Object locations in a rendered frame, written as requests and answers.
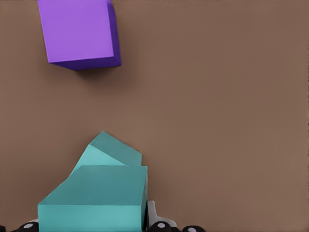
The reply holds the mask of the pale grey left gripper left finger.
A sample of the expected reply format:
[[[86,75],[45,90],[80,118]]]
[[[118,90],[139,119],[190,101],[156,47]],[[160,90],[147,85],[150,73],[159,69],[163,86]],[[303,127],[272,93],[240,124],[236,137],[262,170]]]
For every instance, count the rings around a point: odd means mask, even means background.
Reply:
[[[19,226],[14,232],[39,232],[39,220],[28,221]]]

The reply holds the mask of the purple cube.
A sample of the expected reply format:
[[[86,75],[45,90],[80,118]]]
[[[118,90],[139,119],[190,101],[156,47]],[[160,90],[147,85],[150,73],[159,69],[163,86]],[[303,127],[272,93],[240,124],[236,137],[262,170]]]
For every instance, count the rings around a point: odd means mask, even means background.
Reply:
[[[112,0],[38,0],[49,63],[70,70],[121,65]]]

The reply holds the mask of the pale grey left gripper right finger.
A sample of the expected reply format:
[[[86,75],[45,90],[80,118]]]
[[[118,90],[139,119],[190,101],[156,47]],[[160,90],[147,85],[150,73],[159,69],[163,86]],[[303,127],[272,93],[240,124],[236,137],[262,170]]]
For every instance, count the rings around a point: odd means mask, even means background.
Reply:
[[[147,201],[147,228],[146,232],[178,232],[177,224],[171,219],[158,216],[155,202]]]

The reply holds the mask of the teal blue cube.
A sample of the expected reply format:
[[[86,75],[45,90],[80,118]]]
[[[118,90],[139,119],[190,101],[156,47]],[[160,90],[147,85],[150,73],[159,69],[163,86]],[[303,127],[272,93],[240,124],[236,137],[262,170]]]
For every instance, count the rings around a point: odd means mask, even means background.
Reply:
[[[142,166],[142,153],[101,131],[86,147],[71,174],[82,166]]]
[[[146,166],[82,166],[38,204],[40,232],[141,232]]]

